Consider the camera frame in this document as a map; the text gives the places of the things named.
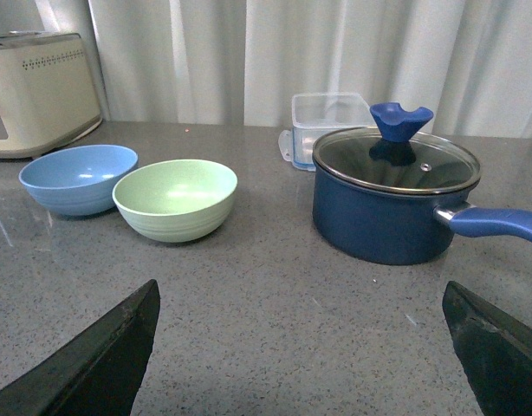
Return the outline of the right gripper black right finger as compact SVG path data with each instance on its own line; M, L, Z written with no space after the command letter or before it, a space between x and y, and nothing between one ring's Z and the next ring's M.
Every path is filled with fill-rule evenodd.
M482 413L532 415L532 328L453 281L442 307Z

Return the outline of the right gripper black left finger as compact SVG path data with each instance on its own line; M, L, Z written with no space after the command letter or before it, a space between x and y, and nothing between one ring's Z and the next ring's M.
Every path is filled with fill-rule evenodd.
M48 359L0 390L0 415L128 415L152 353L151 279Z

